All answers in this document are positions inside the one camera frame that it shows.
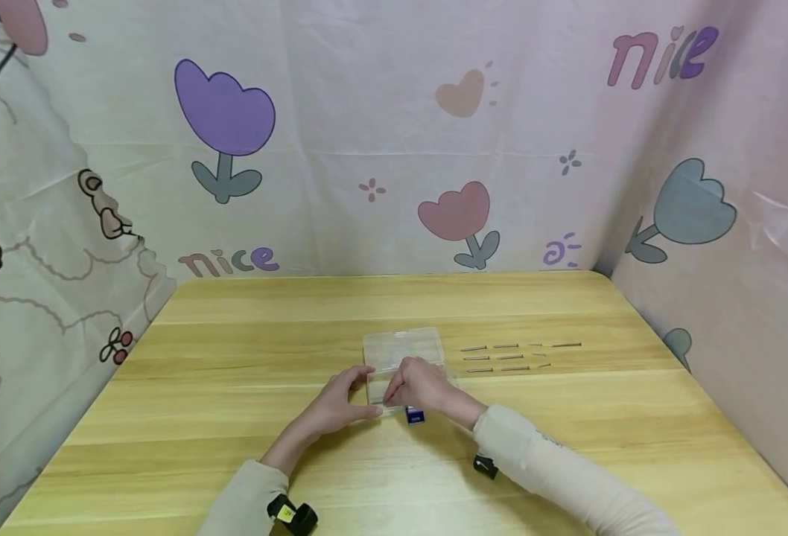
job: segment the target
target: nice text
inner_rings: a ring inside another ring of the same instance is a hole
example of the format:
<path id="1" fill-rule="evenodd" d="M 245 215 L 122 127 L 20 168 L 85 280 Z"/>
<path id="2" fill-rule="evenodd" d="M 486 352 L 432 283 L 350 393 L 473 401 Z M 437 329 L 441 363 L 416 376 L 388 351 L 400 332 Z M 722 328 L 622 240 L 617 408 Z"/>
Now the nice text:
<path id="1" fill-rule="evenodd" d="M 689 33 L 680 48 L 677 48 L 675 41 L 680 39 L 683 34 L 684 27 L 678 26 L 671 28 L 671 42 L 665 51 L 663 57 L 659 62 L 659 68 L 653 78 L 653 84 L 659 84 L 665 75 L 665 71 L 669 73 L 669 77 L 677 78 L 694 78 L 701 74 L 704 70 L 704 62 L 695 63 L 692 60 L 706 52 L 718 38 L 718 30 L 714 27 L 708 26 L 701 29 L 700 32 Z M 647 76 L 647 70 L 650 68 L 650 62 L 653 61 L 653 56 L 657 52 L 659 46 L 659 37 L 653 32 L 639 33 L 635 37 L 632 35 L 621 35 L 614 40 L 614 48 L 617 50 L 614 55 L 614 62 L 611 64 L 611 71 L 609 72 L 609 85 L 613 86 L 617 83 L 620 76 L 620 70 L 626 62 L 626 55 L 629 54 L 629 49 L 633 46 L 640 46 L 641 61 L 638 62 L 638 68 L 635 70 L 635 77 L 632 78 L 632 89 L 641 88 L 644 83 L 644 77 Z"/>
<path id="2" fill-rule="evenodd" d="M 220 249 L 212 249 L 212 254 L 215 255 L 215 260 L 218 261 L 218 265 L 221 266 L 221 269 L 227 273 L 232 273 L 234 267 L 236 270 L 241 272 L 249 272 L 254 270 L 254 267 L 258 267 L 260 270 L 265 272 L 274 272 L 275 270 L 281 267 L 277 263 L 270 263 L 272 260 L 274 253 L 269 248 L 257 248 L 251 252 L 249 259 L 251 259 L 251 264 L 246 264 L 245 261 L 242 260 L 242 257 L 247 254 L 245 249 L 240 249 L 238 252 L 232 254 L 230 256 L 230 263 L 228 260 L 225 259 L 223 256 L 224 252 Z M 197 277 L 203 277 L 199 267 L 195 264 L 196 261 L 200 261 L 203 263 L 203 266 L 213 275 L 213 277 L 221 277 L 221 274 L 218 270 L 215 269 L 215 265 L 212 261 L 209 260 L 208 256 L 204 255 L 203 253 L 192 253 L 191 255 L 181 256 L 181 258 L 177 259 L 179 263 L 185 264 L 192 273 L 194 273 Z"/>

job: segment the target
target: wooden table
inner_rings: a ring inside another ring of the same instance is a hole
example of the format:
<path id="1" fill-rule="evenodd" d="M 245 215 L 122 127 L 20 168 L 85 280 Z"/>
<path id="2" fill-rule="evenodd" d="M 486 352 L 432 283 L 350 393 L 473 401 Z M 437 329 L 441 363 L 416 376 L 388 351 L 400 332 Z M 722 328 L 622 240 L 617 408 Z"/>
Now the wooden table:
<path id="1" fill-rule="evenodd" d="M 194 535 L 240 464 L 362 361 L 365 334 L 427 326 L 464 389 L 602 464 L 683 535 L 788 535 L 788 487 L 592 272 L 185 284 L 0 535 Z M 568 341 L 582 346 L 547 349 L 519 373 L 467 374 L 460 352 Z M 320 536 L 582 534 L 550 503 L 475 473 L 473 455 L 438 415 L 417 427 L 386 417 L 311 448 L 290 495 L 319 513 Z"/>

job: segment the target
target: cartoon print curtain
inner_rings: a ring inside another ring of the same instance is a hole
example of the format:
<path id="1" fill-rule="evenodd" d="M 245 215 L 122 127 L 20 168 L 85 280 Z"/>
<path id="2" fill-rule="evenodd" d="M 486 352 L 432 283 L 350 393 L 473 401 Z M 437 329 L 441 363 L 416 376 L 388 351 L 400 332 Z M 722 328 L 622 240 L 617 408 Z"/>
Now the cartoon print curtain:
<path id="1" fill-rule="evenodd" d="M 788 481 L 788 2 L 0 0 L 0 19 L 0 314 L 22 333 L 0 331 L 0 412 L 78 396 L 38 448 L 12 439 L 34 414 L 0 419 L 19 456 L 0 520 L 168 275 L 614 270 Z M 14 376 L 32 348 L 53 382 Z"/>
<path id="2" fill-rule="evenodd" d="M 0 28 L 0 524 L 175 283 Z"/>

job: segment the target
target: white sleeve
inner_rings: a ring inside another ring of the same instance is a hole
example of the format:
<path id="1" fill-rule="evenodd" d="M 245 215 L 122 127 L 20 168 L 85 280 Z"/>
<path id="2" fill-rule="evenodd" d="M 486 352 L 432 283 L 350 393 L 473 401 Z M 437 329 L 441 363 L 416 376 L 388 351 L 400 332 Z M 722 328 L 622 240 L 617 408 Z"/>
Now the white sleeve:
<path id="1" fill-rule="evenodd" d="M 289 480 L 284 473 L 259 462 L 242 464 L 223 491 L 215 498 L 197 536 L 266 536 L 274 522 L 266 507 L 287 493 Z"/>
<path id="2" fill-rule="evenodd" d="M 507 478 L 567 510 L 598 536 L 680 535 L 647 498 L 509 408 L 489 407 L 474 425 L 474 440 Z"/>

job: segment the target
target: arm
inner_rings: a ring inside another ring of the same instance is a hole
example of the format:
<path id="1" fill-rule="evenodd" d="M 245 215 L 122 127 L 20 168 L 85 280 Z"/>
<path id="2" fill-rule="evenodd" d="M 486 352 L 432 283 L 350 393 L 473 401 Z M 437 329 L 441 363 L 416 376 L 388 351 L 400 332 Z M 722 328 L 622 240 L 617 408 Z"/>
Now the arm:
<path id="1" fill-rule="evenodd" d="M 454 388 L 424 360 L 407 357 L 384 400 L 443 412 L 473 430 L 480 452 L 509 479 L 567 510 L 598 536 L 680 534 L 659 508 L 607 470 L 547 438 L 519 413 L 487 407 Z"/>
<path id="2" fill-rule="evenodd" d="M 268 535 L 273 521 L 266 512 L 269 503 L 287 493 L 289 476 L 299 458 L 322 434 L 382 414 L 376 406 L 349 404 L 349 391 L 365 382 L 372 367 L 355 366 L 335 376 L 260 458 L 249 459 L 215 498 L 198 536 Z"/>

